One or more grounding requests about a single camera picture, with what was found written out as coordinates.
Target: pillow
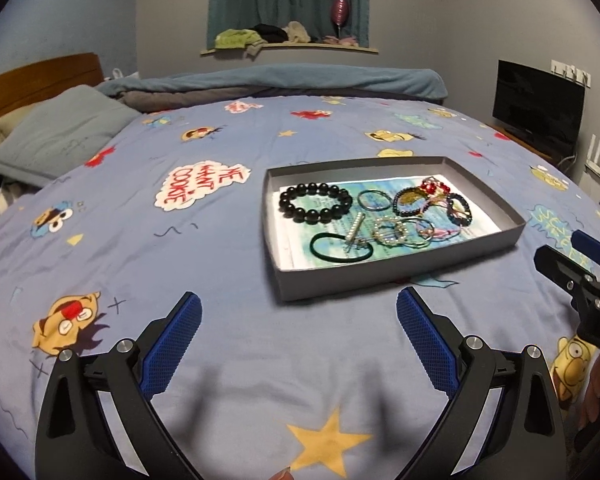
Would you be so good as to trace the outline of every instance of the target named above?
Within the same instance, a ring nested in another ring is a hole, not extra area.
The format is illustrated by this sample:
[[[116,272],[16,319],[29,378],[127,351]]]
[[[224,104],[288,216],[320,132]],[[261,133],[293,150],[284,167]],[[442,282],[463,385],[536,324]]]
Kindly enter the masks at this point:
[[[96,155],[141,114],[87,85],[26,116],[0,145],[0,174],[44,187]]]
[[[9,137],[13,129],[39,104],[40,103],[33,103],[32,105],[21,106],[0,117],[0,145],[4,139]]]

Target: window sill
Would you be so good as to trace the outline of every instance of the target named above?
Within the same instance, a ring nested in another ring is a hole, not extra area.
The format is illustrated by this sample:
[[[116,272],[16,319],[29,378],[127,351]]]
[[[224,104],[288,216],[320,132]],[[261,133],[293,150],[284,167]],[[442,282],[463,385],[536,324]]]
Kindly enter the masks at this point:
[[[265,43],[263,48],[334,48],[336,50],[353,50],[355,52],[368,52],[369,54],[379,54],[376,48],[366,48],[364,46],[348,46],[348,45],[332,45],[327,43]],[[218,49],[220,52],[231,52],[236,50],[243,50],[238,48],[223,48]],[[216,50],[214,48],[210,50],[201,50],[200,56],[208,56],[214,54]]]

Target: wall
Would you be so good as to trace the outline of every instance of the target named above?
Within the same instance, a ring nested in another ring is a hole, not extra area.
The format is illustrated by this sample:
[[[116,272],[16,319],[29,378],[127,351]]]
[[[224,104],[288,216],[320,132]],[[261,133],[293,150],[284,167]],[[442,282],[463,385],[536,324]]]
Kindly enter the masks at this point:
[[[276,62],[402,68],[442,66],[438,25],[444,0],[370,0],[370,46],[379,55],[342,50],[264,50],[255,61],[201,57],[208,0],[138,0],[138,68],[142,77],[212,72]]]
[[[448,0],[440,70],[446,101],[482,121],[491,119],[499,59],[549,70],[555,59],[589,72],[574,179],[582,174],[591,134],[600,138],[600,14],[590,0]]]
[[[105,74],[136,70],[136,0],[9,0],[0,13],[0,73],[95,52]]]

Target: balloon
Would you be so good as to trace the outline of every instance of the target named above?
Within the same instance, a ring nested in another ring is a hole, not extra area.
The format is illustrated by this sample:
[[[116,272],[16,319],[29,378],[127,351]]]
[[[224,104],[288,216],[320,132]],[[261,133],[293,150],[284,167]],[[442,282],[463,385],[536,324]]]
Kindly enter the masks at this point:
[[[344,25],[349,17],[349,4],[346,0],[334,0],[331,6],[331,21],[338,27]]]

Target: black tv screen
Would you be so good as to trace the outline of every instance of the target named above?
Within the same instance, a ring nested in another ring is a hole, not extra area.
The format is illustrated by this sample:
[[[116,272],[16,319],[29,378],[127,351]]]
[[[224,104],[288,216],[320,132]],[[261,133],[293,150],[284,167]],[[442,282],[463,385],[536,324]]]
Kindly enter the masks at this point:
[[[584,107],[584,86],[561,76],[499,61],[493,117],[548,155],[575,151]]]

